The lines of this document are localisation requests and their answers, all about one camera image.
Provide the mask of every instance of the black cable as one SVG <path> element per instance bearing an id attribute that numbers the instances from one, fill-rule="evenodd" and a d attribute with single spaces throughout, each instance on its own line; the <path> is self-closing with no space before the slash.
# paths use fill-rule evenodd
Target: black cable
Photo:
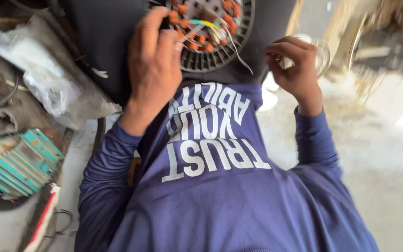
<path id="1" fill-rule="evenodd" d="M 6 96 L 4 99 L 0 100 L 0 107 L 4 106 L 10 99 L 12 99 L 12 97 L 18 90 L 19 84 L 20 84 L 19 77 L 17 75 L 14 88 L 12 89 L 12 91 L 10 92 L 10 94 L 8 96 Z"/>
<path id="2" fill-rule="evenodd" d="M 62 228 L 59 231 L 54 231 L 54 234 L 52 236 L 46 236 L 46 235 L 43 236 L 44 238 L 51 238 L 51 240 L 49 241 L 49 243 L 46 245 L 46 247 L 43 249 L 42 252 L 47 252 L 52 247 L 52 245 L 55 242 L 57 236 L 58 235 L 63 235 L 64 232 L 67 231 L 71 227 L 71 225 L 73 224 L 74 215 L 70 211 L 60 209 L 60 211 L 54 212 L 54 214 L 66 214 L 66 215 L 69 216 L 69 221 L 68 221 L 68 224 L 66 224 L 66 226 L 64 228 Z"/>

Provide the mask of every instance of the floor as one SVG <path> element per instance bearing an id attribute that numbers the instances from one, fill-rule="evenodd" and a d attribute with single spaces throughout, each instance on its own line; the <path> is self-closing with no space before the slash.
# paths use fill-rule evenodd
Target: floor
<path id="1" fill-rule="evenodd" d="M 328 3 L 324 1 L 322 5 L 326 10 Z M 330 3 L 334 9 L 337 1 Z M 380 251 L 403 251 L 403 77 L 389 74 L 364 96 L 357 94 L 352 76 L 340 84 L 324 79 L 319 83 L 345 171 L 344 182 Z M 283 169 L 290 169 L 297 163 L 293 116 L 296 101 L 282 89 L 275 94 L 276 106 L 258 112 L 257 117 L 268 156 Z M 109 117 L 108 128 L 115 120 L 115 116 Z M 73 251 L 72 231 L 78 227 L 78 185 L 91 156 L 95 132 L 96 121 L 89 121 L 71 142 L 58 208 L 71 211 L 75 219 L 69 235 L 57 238 L 52 252 Z M 0 252 L 16 251 L 36 201 L 34 197 L 19 209 L 0 212 Z M 66 218 L 59 217 L 57 227 L 66 222 Z"/>

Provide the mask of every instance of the navy blue shirt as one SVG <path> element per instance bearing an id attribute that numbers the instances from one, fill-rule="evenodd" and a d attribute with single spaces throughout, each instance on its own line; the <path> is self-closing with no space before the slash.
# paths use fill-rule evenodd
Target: navy blue shirt
<path id="1" fill-rule="evenodd" d="M 75 251 L 378 251 L 325 114 L 295 109 L 299 164 L 285 171 L 266 155 L 261 104 L 260 85 L 203 83 L 179 89 L 144 136 L 116 123 L 84 172 Z"/>

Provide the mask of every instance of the plastic bag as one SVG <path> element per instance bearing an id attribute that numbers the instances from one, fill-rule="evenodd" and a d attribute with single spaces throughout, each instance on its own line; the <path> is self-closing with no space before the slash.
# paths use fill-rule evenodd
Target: plastic bag
<path id="1" fill-rule="evenodd" d="M 0 31 L 0 56 L 25 71 L 24 83 L 54 117 L 67 112 L 82 93 L 80 85 L 25 27 Z"/>

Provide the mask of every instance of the left hand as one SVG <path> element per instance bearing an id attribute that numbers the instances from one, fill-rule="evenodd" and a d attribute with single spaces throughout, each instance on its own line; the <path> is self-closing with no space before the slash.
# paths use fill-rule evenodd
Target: left hand
<path id="1" fill-rule="evenodd" d="M 132 135 L 142 135 L 161 109 L 175 95 L 182 80 L 183 44 L 175 30 L 161 30 L 166 7 L 156 7 L 138 23 L 129 47 L 132 94 L 120 118 Z"/>

